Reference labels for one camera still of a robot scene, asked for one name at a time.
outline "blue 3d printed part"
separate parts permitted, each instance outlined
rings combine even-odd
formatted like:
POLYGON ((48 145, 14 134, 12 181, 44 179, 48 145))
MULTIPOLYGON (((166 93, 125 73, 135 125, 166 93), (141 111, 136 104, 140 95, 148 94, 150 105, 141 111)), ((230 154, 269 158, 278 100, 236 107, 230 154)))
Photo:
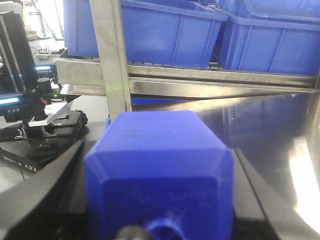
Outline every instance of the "blue 3d printed part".
POLYGON ((230 240, 234 160, 191 111, 121 113, 85 159, 90 233, 141 225, 155 240, 230 240))

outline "metal pillar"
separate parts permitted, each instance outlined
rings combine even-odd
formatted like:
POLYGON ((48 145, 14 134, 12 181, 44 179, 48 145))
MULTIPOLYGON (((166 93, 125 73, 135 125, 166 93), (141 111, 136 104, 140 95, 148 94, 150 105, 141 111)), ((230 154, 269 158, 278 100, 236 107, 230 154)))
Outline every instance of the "metal pillar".
POLYGON ((119 0, 90 0, 109 114, 131 111, 126 47, 119 0))

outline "black base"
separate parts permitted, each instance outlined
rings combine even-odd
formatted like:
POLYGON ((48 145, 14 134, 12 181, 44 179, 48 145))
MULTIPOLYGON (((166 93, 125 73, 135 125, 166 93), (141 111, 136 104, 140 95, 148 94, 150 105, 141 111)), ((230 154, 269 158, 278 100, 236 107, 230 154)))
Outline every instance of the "black base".
POLYGON ((0 132, 0 160, 38 172, 76 142, 87 121, 83 112, 70 110, 66 118, 56 119, 45 127, 48 136, 43 135, 39 126, 27 128, 28 139, 15 139, 22 124, 3 128, 0 132))

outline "metal frame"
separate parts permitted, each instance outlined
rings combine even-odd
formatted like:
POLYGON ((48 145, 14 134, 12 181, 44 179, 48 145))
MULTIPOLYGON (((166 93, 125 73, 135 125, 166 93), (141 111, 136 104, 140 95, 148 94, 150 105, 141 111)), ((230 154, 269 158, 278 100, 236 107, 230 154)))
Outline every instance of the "metal frame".
POLYGON ((119 0, 90 0, 110 117, 131 111, 119 0))
POLYGON ((100 62, 59 59, 59 82, 67 84, 64 94, 106 95, 111 118, 131 111, 131 94, 218 99, 319 91, 319 81, 313 76, 181 69, 148 63, 127 65, 120 1, 90 0, 90 4, 100 62))

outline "blue storage crate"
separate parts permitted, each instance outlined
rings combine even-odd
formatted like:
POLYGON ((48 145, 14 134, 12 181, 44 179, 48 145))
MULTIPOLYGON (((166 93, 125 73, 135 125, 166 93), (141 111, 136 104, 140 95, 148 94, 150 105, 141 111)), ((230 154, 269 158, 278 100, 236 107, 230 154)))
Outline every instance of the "blue storage crate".
POLYGON ((238 0, 217 0, 217 5, 220 9, 228 11, 229 13, 236 13, 238 0))
MULTIPOLYGON (((98 57, 89 0, 65 2, 66 16, 76 12, 65 22, 68 53, 98 57)), ((228 19, 186 0, 122 0, 121 10, 128 61, 181 67, 208 67, 221 23, 228 19)))
POLYGON ((98 58, 90 0, 64 0, 64 44, 68 54, 98 58))
POLYGON ((155 240, 229 240, 231 151, 191 111, 125 112, 85 158, 92 240, 126 225, 155 240))
POLYGON ((228 70, 317 76, 320 26, 229 13, 219 64, 228 70))
POLYGON ((277 1, 239 0, 236 15, 251 19, 320 24, 320 1, 305 0, 300 4, 286 1, 279 4, 277 1))
POLYGON ((217 5, 217 0, 188 0, 193 1, 202 5, 217 5))

